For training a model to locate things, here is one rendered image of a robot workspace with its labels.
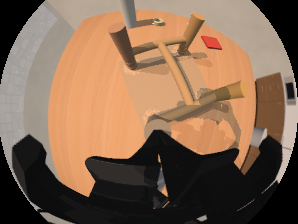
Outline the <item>red flat rectangular pad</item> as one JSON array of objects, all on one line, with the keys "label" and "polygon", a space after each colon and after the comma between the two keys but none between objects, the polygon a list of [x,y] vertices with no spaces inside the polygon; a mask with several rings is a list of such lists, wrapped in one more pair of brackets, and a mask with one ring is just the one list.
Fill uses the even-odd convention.
[{"label": "red flat rectangular pad", "polygon": [[201,36],[201,38],[207,48],[222,50],[222,47],[218,42],[217,38],[208,37],[208,36]]}]

